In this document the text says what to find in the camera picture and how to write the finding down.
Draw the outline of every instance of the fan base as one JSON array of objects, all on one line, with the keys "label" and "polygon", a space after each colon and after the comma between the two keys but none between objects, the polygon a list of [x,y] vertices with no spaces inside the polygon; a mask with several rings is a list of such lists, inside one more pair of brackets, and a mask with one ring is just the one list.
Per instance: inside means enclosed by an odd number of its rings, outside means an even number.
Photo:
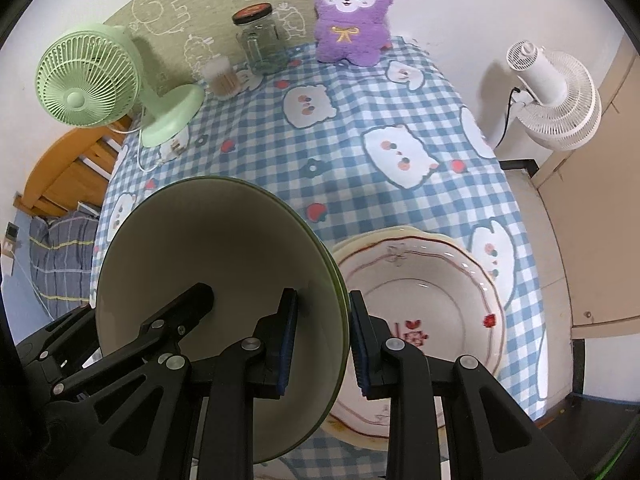
[{"label": "fan base", "polygon": [[197,85],[182,85],[169,90],[160,101],[164,113],[147,114],[142,119],[140,140],[145,148],[159,146],[175,137],[198,113],[204,101],[204,90]]}]

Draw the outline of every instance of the power cord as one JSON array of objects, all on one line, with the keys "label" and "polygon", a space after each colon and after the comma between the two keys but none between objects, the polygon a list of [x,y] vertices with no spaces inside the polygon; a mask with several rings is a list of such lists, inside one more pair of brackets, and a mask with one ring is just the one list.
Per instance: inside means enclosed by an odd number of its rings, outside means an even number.
[{"label": "power cord", "polygon": [[498,141],[498,144],[496,144],[496,148],[500,146],[501,142],[504,140],[504,137],[507,134],[507,128],[509,127],[509,115],[511,113],[511,105],[513,105],[513,94],[514,93],[519,94],[520,92],[522,92],[522,90],[520,90],[517,86],[514,86],[511,89],[511,92],[509,93],[509,102],[507,104],[507,117],[504,120],[504,131],[502,132],[502,137],[500,138],[500,141]]},{"label": "power cord", "polygon": [[160,165],[162,164],[162,160],[158,160],[158,162],[156,162],[155,166],[152,166],[151,168],[143,168],[142,167],[142,163],[140,162],[140,156],[142,156],[142,132],[140,132],[138,134],[138,156],[136,157],[137,163],[138,163],[138,169],[140,171],[142,171],[142,173],[151,173],[153,170],[157,169],[160,167]]}]

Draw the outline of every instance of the ceramic dish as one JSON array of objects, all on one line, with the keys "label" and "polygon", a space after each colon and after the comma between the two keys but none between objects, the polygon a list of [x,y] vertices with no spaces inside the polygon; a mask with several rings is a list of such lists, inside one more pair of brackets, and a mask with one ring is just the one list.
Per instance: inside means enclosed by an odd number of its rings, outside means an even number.
[{"label": "ceramic dish", "polygon": [[123,222],[97,290],[100,346],[109,354],[140,323],[196,282],[214,307],[181,341],[191,361],[219,354],[277,310],[284,287],[300,294],[290,380],[280,400],[255,401],[254,460],[305,440],[328,415],[349,349],[347,292],[331,255],[284,202],[241,180],[171,184]]},{"label": "ceramic dish", "polygon": [[[497,374],[504,350],[504,314],[481,266],[451,238],[408,231],[373,232],[334,252],[348,290],[362,291],[370,314],[425,354],[454,361],[475,355]],[[438,426],[444,425],[436,398]],[[355,446],[385,449],[388,400],[368,401],[357,387],[353,361],[323,428]]]}]

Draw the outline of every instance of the green patterned wallpaper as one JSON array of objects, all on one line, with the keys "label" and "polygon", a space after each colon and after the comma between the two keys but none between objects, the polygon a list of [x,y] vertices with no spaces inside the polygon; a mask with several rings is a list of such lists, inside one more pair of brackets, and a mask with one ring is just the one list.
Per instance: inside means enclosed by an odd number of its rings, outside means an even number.
[{"label": "green patterned wallpaper", "polygon": [[313,0],[132,0],[105,23],[128,28],[149,84],[163,94],[198,79],[199,69],[217,54],[242,61],[231,16],[261,2],[273,5],[288,45],[313,41]]}]

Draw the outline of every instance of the cotton swab holder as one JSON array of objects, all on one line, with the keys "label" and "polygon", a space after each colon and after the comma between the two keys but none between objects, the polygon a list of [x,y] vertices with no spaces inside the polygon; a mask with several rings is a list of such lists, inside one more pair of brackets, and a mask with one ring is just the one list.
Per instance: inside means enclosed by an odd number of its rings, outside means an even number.
[{"label": "cotton swab holder", "polygon": [[233,97],[242,85],[227,56],[218,56],[208,61],[200,71],[207,82],[207,89],[218,99]]}]

